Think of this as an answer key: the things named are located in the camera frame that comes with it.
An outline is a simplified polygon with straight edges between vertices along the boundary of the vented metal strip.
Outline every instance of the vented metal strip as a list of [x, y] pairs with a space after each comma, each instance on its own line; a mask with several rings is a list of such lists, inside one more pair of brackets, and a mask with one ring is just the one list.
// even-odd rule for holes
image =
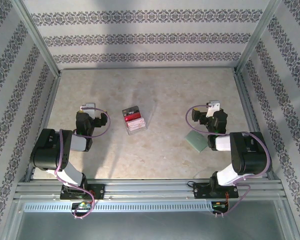
[[[24, 204], [25, 213], [65, 213], [70, 212], [71, 202], [29, 202]], [[93, 212], [205, 212], [212, 211], [210, 201], [200, 202], [97, 202]]]

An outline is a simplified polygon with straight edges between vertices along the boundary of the green sponge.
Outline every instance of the green sponge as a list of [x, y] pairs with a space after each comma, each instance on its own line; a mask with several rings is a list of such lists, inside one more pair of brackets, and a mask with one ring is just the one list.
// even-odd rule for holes
[[202, 150], [208, 146], [206, 138], [195, 130], [189, 132], [188, 135], [185, 136], [185, 139], [195, 150], [198, 151], [198, 153], [202, 152]]

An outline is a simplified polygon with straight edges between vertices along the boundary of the wallpaper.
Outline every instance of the wallpaper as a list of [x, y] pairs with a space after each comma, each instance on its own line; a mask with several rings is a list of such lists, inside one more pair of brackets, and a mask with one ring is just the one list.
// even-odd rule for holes
[[300, 232], [300, 0], [279, 4], [242, 78]]
[[9, 0], [0, 0], [0, 238], [54, 83]]
[[60, 69], [235, 67], [269, 0], [25, 0]]

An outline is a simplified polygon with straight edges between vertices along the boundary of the purple cable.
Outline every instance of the purple cable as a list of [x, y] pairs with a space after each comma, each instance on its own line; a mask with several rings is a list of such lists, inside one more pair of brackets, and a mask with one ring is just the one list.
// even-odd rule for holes
[[[228, 136], [228, 134], [223, 134], [223, 133], [215, 133], [215, 132], [208, 132], [208, 131], [200, 131], [200, 130], [198, 130], [198, 129], [195, 129], [193, 126], [191, 126], [190, 123], [189, 123], [189, 121], [188, 121], [188, 114], [189, 114], [189, 112], [190, 112], [192, 109], [197, 108], [197, 107], [206, 107], [206, 108], [209, 108], [210, 106], [209, 106], [209, 105], [196, 105], [196, 106], [191, 107], [191, 108], [186, 112], [186, 114], [185, 114], [185, 121], [186, 121], [186, 123], [187, 123], [193, 130], [197, 131], [198, 133], [203, 133], [203, 134], [208, 134], [208, 135]], [[246, 134], [246, 135], [251, 136], [252, 138], [254, 138], [254, 139], [261, 145], [261, 147], [262, 147], [262, 148], [264, 149], [264, 151], [265, 151], [265, 155], [266, 155], [266, 165], [265, 165], [265, 168], [264, 168], [264, 170], [263, 170], [262, 172], [260, 172], [260, 173], [258, 173], [258, 174], [256, 174], [256, 175], [249, 175], [249, 176], [245, 176], [245, 177], [238, 178], [237, 180], [235, 180], [235, 181], [233, 182], [233, 185], [234, 185], [234, 186], [237, 186], [237, 187], [238, 187], [238, 186], [239, 186], [239, 187], [248, 187], [248, 189], [247, 189], [246, 192], [240, 197], [240, 199], [235, 203], [235, 205], [234, 205], [232, 208], [228, 209], [227, 212], [222, 213], [222, 214], [217, 213], [217, 215], [219, 215], [219, 216], [225, 216], [225, 215], [229, 214], [230, 212], [232, 212], [233, 209], [235, 209], [235, 208], [239, 205], [239, 203], [240, 203], [240, 202], [246, 197], [246, 195], [249, 193], [249, 191], [250, 191], [250, 189], [251, 189], [250, 185], [248, 185], [248, 184], [238, 184], [239, 181], [241, 181], [241, 180], [246, 180], [246, 179], [253, 179], [253, 178], [257, 178], [257, 177], [259, 177], [259, 176], [262, 176], [263, 174], [265, 174], [265, 173], [267, 172], [267, 170], [268, 170], [268, 168], [269, 168], [269, 166], [270, 166], [270, 153], [269, 153], [269, 151], [268, 151], [266, 145], [260, 140], [260, 138], [258, 138], [257, 136], [255, 136], [255, 135], [253, 135], [252, 133], [247, 132], [247, 131], [242, 131], [241, 133], [242, 133], [242, 134]]]
[[73, 185], [73, 184], [71, 184], [71, 183], [68, 183], [68, 182], [62, 180], [60, 177], [58, 177], [58, 172], [59, 172], [59, 170], [60, 170], [60, 168], [61, 168], [62, 159], [63, 159], [63, 155], [64, 155], [64, 138], [63, 138], [63, 135], [62, 135], [62, 129], [59, 130], [59, 136], [60, 136], [60, 156], [59, 156], [58, 166], [57, 166], [56, 169], [54, 170], [54, 176], [56, 177], [56, 179], [58, 179], [60, 182], [62, 182], [62, 183], [65, 184], [66, 186], [70, 186], [70, 187], [72, 187], [72, 188], [74, 188], [74, 189], [77, 189], [77, 190], [79, 190], [79, 191], [83, 191], [83, 192], [85, 192], [85, 193], [87, 193], [87, 194], [89, 194], [89, 195], [91, 196], [92, 202], [91, 202], [91, 207], [90, 207], [89, 211], [87, 211], [87, 212], [86, 212], [84, 215], [82, 215], [82, 216], [77, 216], [77, 215], [76, 215], [77, 210], [75, 210], [74, 213], [73, 213], [74, 218], [76, 218], [76, 219], [77, 219], [77, 218], [78, 218], [78, 219], [83, 219], [83, 218], [85, 218], [86, 216], [88, 216], [88, 215], [94, 210], [94, 208], [95, 208], [95, 197], [94, 197], [94, 195], [93, 195], [91, 192], [89, 192], [89, 191], [87, 191], [87, 190], [85, 190], [85, 189], [83, 189], [83, 188], [81, 188], [81, 187], [79, 187], [79, 186], [76, 186], [76, 185]]
[[216, 132], [208, 132], [208, 131], [201, 131], [201, 130], [198, 130], [196, 128], [194, 128], [193, 126], [191, 126], [191, 124], [189, 123], [188, 121], [188, 114], [189, 112], [194, 109], [194, 108], [198, 108], [198, 107], [206, 107], [206, 108], [209, 108], [210, 106], [209, 105], [196, 105], [196, 106], [193, 106], [191, 107], [185, 114], [185, 122], [189, 125], [190, 128], [192, 128], [193, 130], [195, 130], [196, 132], [198, 133], [202, 133], [202, 134], [209, 134], [209, 135], [217, 135], [217, 136], [227, 136], [228, 134], [224, 134], [224, 133], [216, 133]]
[[84, 135], [77, 135], [77, 134], [73, 134], [73, 135], [78, 136], [78, 137], [84, 137], [86, 139], [93, 139], [93, 138], [97, 138], [97, 137], [102, 136], [103, 134], [105, 134], [109, 130], [110, 125], [111, 125], [111, 120], [110, 120], [110, 117], [109, 117], [109, 115], [108, 115], [108, 113], [106, 111], [103, 111], [102, 109], [99, 109], [99, 108], [96, 108], [96, 107], [84, 107], [84, 108], [81, 108], [81, 110], [83, 110], [83, 109], [85, 109], [85, 110], [97, 110], [97, 111], [100, 111], [100, 112], [104, 113], [107, 116], [108, 121], [109, 121], [108, 127], [106, 128], [106, 130], [103, 133], [101, 133], [99, 135], [96, 135], [96, 136], [84, 136]]

